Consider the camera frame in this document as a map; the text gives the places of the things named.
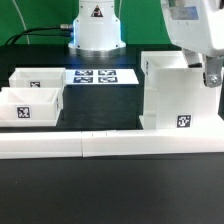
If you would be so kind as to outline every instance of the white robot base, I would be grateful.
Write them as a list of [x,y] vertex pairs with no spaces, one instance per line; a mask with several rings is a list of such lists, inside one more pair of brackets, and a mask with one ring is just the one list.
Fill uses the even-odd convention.
[[114,0],[80,0],[79,8],[79,15],[73,22],[70,53],[108,57],[125,52],[121,23],[114,13]]

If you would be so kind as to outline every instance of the open white box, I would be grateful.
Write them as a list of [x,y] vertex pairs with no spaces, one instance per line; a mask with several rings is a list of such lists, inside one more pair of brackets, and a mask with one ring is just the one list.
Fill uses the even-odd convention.
[[0,127],[55,126],[61,109],[61,88],[2,88]]
[[14,88],[62,88],[63,91],[65,78],[65,68],[16,68],[9,85]]

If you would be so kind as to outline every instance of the white platform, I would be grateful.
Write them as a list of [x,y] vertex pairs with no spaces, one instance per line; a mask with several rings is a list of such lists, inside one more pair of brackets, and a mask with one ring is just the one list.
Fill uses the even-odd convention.
[[133,69],[106,69],[106,70],[93,70],[93,69],[86,69],[86,70],[70,69],[69,70],[67,69],[66,70],[66,84],[67,85],[135,84],[136,85],[138,84],[138,79]]

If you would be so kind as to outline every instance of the white cube structure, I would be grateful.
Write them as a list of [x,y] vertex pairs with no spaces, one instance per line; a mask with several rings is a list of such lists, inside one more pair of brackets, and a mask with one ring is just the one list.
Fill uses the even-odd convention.
[[180,51],[142,52],[144,129],[203,128],[218,117],[221,87],[203,83],[204,68],[188,68]]
[[2,88],[0,127],[55,126],[61,109],[60,88]]

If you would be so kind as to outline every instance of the robot logo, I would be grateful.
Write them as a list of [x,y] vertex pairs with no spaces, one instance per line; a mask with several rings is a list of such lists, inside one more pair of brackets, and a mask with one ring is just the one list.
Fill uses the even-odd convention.
[[100,7],[97,5],[96,8],[94,9],[91,17],[103,17],[103,14],[100,10]]
[[177,116],[177,128],[190,128],[190,127],[191,127],[191,115]]

